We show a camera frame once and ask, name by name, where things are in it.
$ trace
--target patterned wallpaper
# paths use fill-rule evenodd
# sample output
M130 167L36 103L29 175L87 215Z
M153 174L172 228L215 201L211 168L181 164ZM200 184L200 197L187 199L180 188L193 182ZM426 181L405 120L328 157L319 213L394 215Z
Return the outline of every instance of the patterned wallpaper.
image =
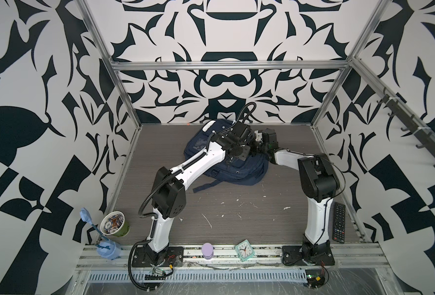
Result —
M256 102L252 122L310 123L338 69L123 71L143 123L233 120Z
M435 132L435 0L394 0L361 57ZM352 70L318 128L368 240L407 290L435 294L435 159L379 99Z
M116 61L346 59L374 0L88 0ZM144 123L309 123L336 70L123 72Z
M68 282L134 131L74 2L0 1L0 294Z

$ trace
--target tv remote control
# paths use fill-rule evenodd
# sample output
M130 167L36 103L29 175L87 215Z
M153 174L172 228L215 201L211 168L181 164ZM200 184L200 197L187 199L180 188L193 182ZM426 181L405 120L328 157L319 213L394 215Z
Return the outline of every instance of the tv remote control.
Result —
M345 241L345 205L334 202L332 239L341 244Z

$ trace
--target navy blue backpack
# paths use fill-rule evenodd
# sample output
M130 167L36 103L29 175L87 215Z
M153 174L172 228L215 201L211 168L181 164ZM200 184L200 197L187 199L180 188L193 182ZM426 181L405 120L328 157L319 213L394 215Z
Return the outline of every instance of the navy blue backpack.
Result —
M186 145L184 155L186 159L194 156L198 151L202 150L208 141L209 135L215 130L219 132L223 128L232 125L232 121L218 119L208 128L207 131L200 129L196 135ZM236 185L252 186L262 180L268 170L268 160L262 154L256 156L248 156L245 161L226 157L222 162L215 164L204 175L212 177L216 180L210 184L205 184L193 188L193 192L199 192L209 187L216 186L222 181L230 182Z

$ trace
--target white paint stain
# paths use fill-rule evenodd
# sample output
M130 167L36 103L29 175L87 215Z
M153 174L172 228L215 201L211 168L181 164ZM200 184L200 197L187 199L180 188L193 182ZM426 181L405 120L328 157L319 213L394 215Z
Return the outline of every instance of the white paint stain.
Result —
M213 226L211 225L211 222L209 222L209 220L206 218L206 221L209 223L209 226L211 227L211 228L213 228Z

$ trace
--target teal alarm clock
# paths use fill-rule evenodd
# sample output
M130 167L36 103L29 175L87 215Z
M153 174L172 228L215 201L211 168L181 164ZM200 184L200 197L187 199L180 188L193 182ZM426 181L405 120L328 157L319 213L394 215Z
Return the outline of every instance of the teal alarm clock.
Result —
M240 258L241 261L248 260L250 257L255 255L255 251L253 251L249 240L245 240L235 246L235 251L237 252L237 256Z

